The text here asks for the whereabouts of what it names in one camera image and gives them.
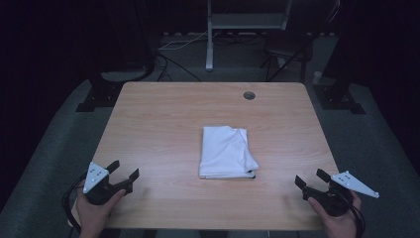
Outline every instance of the human hand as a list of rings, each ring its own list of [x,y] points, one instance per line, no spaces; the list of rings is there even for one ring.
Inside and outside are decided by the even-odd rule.
[[[82,190],[83,187],[77,190],[76,201],[81,226],[80,238],[96,238],[104,229],[112,208],[126,194],[126,191],[119,190],[103,205],[93,205],[89,203]]]
[[[353,206],[357,210],[361,210],[361,199],[354,191],[350,190],[350,193],[353,197]],[[344,215],[335,217],[330,216],[315,198],[309,197],[308,201],[309,204],[311,204],[312,209],[314,209],[321,218],[328,238],[356,238],[358,230],[357,220],[350,209]]]

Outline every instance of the shelf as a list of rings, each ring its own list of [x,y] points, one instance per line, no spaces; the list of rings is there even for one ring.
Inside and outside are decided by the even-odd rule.
[[[281,29],[283,14],[213,14],[212,29]]]

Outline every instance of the towel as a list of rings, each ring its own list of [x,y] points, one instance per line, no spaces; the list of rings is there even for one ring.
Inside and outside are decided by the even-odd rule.
[[[205,179],[254,178],[259,168],[248,148],[247,130],[204,127],[199,175]]]

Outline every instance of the table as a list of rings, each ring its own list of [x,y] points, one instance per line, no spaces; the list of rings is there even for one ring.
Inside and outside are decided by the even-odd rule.
[[[255,179],[199,178],[203,126],[221,125],[248,130]],[[108,228],[321,229],[294,178],[327,190],[316,170],[338,172],[306,88],[293,82],[128,82],[93,158],[115,160],[111,183],[136,168],[140,177]]]
[[[207,57],[206,70],[213,70],[213,29],[282,29],[287,25],[292,0],[286,0],[283,13],[276,14],[213,14],[207,0]]]

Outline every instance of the white triangular marker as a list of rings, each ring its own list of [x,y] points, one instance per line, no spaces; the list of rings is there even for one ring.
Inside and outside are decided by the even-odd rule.
[[[108,171],[91,162],[86,175],[83,193],[89,192],[96,184],[109,175]]]
[[[348,171],[345,173],[341,173],[338,175],[331,176],[331,179],[340,184],[341,186],[348,188],[350,190],[358,191],[360,193],[363,193],[365,195],[373,196],[376,198],[379,198],[379,192],[373,191],[368,186],[366,186],[364,183],[359,181],[354,176],[350,175]]]

